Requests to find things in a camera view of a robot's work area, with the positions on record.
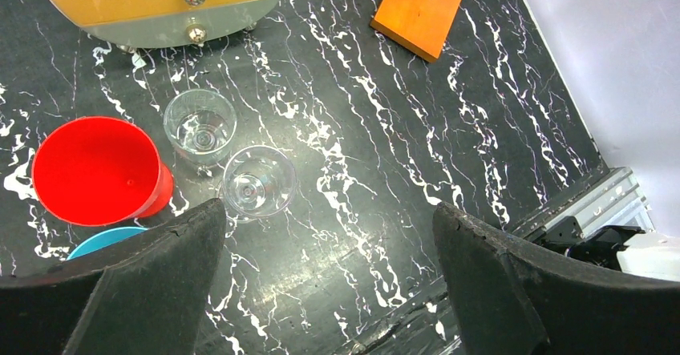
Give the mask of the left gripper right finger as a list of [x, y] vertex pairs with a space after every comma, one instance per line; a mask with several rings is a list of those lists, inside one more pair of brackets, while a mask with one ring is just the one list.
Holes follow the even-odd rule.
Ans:
[[676, 354], [679, 285], [586, 264], [442, 202], [432, 231], [468, 354]]

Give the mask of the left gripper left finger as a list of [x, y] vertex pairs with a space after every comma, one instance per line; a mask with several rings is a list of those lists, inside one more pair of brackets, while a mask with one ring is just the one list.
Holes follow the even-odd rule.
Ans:
[[85, 256], [4, 276], [2, 353], [192, 353], [225, 229], [211, 199]]

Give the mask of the blue wine glass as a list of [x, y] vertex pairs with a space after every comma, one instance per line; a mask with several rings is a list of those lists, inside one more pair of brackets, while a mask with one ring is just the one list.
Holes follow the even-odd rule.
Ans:
[[147, 229], [144, 227], [129, 226], [111, 228], [106, 231], [99, 232], [79, 244], [74, 249], [74, 251], [68, 255], [67, 260], [73, 260], [75, 258], [88, 255], [146, 231]]

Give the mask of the red wine glass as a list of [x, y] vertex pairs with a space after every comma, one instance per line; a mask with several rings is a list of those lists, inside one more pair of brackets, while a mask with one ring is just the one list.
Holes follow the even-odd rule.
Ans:
[[31, 178], [51, 215], [84, 227], [154, 216], [174, 191], [152, 138], [105, 116], [75, 119], [50, 133], [34, 155]]

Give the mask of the clear wine glass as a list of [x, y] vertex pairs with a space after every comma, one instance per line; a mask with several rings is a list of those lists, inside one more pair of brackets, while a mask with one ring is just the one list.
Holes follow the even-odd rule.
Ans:
[[200, 177], [212, 177], [231, 154], [237, 114], [223, 95], [190, 89], [176, 95], [163, 116], [164, 133], [175, 152]]
[[295, 167], [285, 153], [253, 145], [236, 152], [227, 163], [219, 197], [229, 219], [247, 223], [285, 211], [297, 185]]

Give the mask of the clear wine glass front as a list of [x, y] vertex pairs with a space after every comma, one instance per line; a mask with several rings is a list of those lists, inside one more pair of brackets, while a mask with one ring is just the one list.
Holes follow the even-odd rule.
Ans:
[[231, 154], [237, 114], [223, 95], [190, 89], [176, 95], [163, 116], [164, 133], [175, 152], [200, 177], [212, 177]]

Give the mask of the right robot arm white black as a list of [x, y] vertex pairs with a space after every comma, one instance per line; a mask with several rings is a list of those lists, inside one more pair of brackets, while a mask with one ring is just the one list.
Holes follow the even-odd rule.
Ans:
[[606, 225], [586, 235], [574, 216], [544, 226], [531, 241], [550, 251], [602, 268], [679, 281], [679, 238], [639, 226]]

